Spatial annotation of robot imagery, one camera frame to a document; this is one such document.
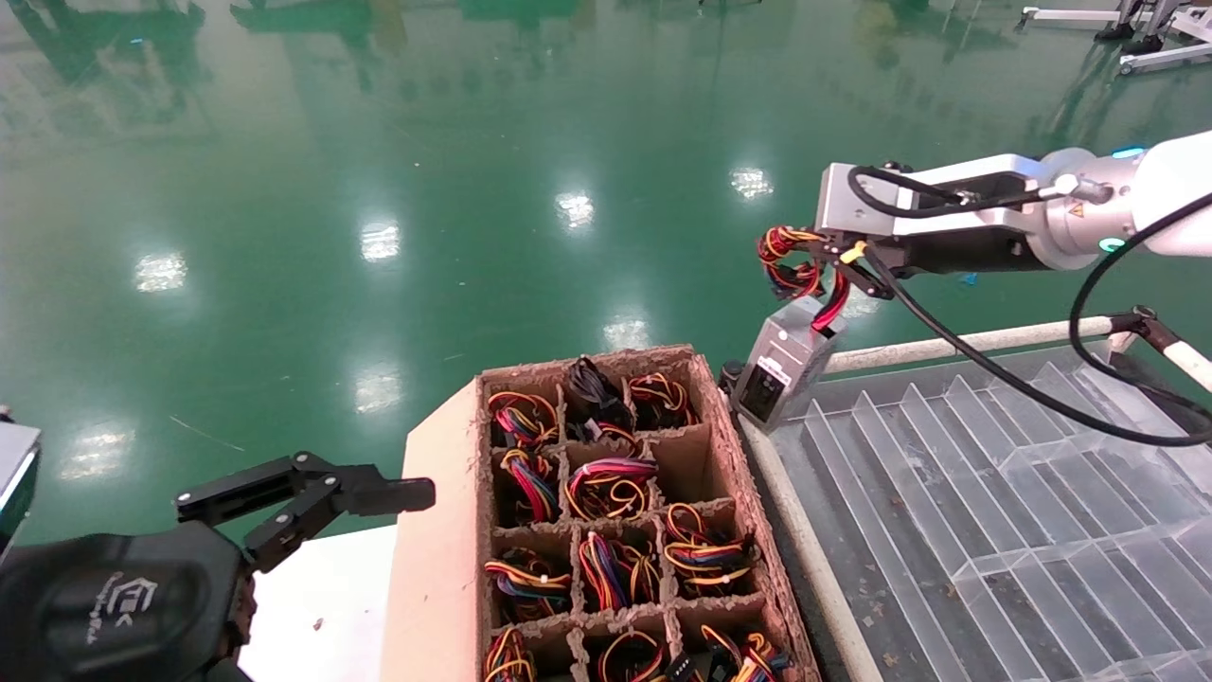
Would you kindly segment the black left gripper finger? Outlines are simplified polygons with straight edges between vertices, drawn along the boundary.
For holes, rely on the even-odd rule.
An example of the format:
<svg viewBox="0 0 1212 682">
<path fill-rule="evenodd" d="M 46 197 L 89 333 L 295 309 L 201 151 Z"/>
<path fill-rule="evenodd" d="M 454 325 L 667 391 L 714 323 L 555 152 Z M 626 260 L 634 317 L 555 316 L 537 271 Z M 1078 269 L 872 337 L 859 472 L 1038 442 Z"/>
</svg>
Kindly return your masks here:
<svg viewBox="0 0 1212 682">
<path fill-rule="evenodd" d="M 280 502 L 301 502 L 305 493 L 320 494 L 337 515 L 364 517 L 421 512 L 438 503 L 436 483 L 427 476 L 385 478 L 371 463 L 337 465 L 315 453 L 297 453 L 181 493 L 177 521 L 216 527 Z"/>
<path fill-rule="evenodd" d="M 375 480 L 326 476 L 307 485 L 271 521 L 248 532 L 245 538 L 248 563 L 261 573 L 276 569 L 343 514 L 376 517 L 421 512 L 436 502 L 436 483 L 427 476 Z"/>
</svg>

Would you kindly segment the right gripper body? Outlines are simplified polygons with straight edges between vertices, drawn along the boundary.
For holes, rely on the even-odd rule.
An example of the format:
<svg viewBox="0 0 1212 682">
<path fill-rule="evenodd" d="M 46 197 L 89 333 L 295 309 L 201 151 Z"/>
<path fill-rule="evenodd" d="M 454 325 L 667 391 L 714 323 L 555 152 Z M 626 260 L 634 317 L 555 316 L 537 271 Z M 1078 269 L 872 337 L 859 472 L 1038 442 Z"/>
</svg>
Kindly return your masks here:
<svg viewBox="0 0 1212 682">
<path fill-rule="evenodd" d="M 862 237 L 893 277 L 1044 270 L 1044 164 L 994 155 L 936 170 L 830 164 L 818 237 Z"/>
</svg>

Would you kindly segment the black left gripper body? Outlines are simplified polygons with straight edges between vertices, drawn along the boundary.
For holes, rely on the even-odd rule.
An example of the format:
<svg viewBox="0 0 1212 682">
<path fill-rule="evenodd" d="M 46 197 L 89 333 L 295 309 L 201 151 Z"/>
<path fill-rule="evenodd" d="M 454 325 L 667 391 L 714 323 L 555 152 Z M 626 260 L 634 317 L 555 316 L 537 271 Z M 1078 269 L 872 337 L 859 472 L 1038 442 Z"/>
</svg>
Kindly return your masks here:
<svg viewBox="0 0 1212 682">
<path fill-rule="evenodd" d="M 5 681 L 245 681 L 255 578 L 198 522 L 15 548 L 1 586 Z"/>
</svg>

